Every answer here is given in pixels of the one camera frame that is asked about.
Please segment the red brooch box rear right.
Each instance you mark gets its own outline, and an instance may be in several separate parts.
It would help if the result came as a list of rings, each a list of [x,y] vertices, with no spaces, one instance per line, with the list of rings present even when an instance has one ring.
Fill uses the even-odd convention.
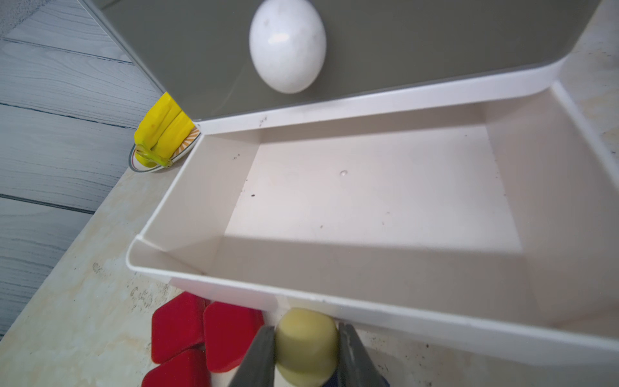
[[[220,302],[209,304],[203,313],[207,369],[225,373],[238,367],[262,326],[262,311]]]

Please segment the red brooch box rear left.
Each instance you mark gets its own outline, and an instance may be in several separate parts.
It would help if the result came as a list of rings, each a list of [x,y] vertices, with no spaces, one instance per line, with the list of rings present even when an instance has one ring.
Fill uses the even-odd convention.
[[[204,343],[203,314],[209,304],[209,300],[183,292],[154,312],[151,358],[155,364]]]

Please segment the red brooch box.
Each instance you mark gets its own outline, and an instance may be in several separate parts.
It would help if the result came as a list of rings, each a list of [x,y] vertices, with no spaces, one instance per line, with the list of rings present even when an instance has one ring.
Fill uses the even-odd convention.
[[[262,326],[262,311],[220,302],[209,304],[203,313],[207,369],[225,373],[238,367]]]
[[[151,358],[155,364],[204,343],[203,314],[209,304],[209,300],[183,292],[154,312]]]
[[[211,374],[206,367],[206,354],[201,349],[188,349],[149,371],[142,387],[208,387]]]

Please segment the grey top drawer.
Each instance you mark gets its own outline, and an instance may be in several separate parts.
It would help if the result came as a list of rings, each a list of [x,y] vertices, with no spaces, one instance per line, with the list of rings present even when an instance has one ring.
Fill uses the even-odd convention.
[[[257,1],[86,1],[84,8],[196,121],[540,69],[566,58],[596,1],[316,1],[327,52],[297,94],[251,62]]]

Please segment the white drawer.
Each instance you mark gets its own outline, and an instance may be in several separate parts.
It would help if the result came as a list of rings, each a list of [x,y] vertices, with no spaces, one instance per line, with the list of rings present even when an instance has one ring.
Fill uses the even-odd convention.
[[[127,265],[508,361],[618,364],[618,167],[559,83],[204,133]]]

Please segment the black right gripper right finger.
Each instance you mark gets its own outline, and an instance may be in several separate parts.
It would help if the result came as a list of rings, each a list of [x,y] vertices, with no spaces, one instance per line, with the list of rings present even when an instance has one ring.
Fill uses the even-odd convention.
[[[338,386],[387,387],[388,382],[379,374],[353,325],[340,322]]]

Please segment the red brooch box front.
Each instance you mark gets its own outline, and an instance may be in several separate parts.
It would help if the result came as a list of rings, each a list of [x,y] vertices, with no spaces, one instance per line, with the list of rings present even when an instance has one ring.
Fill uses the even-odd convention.
[[[188,349],[149,371],[142,387],[208,387],[211,374],[206,367],[206,354],[201,349]]]

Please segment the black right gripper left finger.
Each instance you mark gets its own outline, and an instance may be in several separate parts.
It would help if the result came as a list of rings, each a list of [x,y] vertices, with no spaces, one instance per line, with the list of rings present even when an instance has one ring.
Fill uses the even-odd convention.
[[[275,381],[275,327],[258,330],[229,387],[273,387]]]

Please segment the yellow toy banana bunch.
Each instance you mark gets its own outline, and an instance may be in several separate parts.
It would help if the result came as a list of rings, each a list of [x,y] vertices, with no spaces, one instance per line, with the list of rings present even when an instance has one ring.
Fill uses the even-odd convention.
[[[154,140],[159,140],[161,132],[166,132],[172,123],[177,120],[181,124],[189,124],[189,131],[195,126],[190,117],[182,111],[170,94],[165,93],[148,111],[138,126],[136,130],[136,132],[139,132],[138,139],[150,140],[151,143],[148,148],[151,148],[154,145]],[[134,143],[138,144],[135,134]]]

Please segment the patterned round plate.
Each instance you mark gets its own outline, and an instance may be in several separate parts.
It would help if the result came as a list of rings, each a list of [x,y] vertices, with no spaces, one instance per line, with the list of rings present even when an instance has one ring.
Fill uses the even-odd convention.
[[[142,174],[171,167],[190,153],[201,132],[196,126],[189,131],[189,124],[181,124],[177,120],[166,132],[161,132],[159,140],[154,140],[151,148],[148,148],[151,141],[139,140],[138,135],[139,132],[136,132],[135,139],[138,144],[133,144],[128,164],[132,171]]]

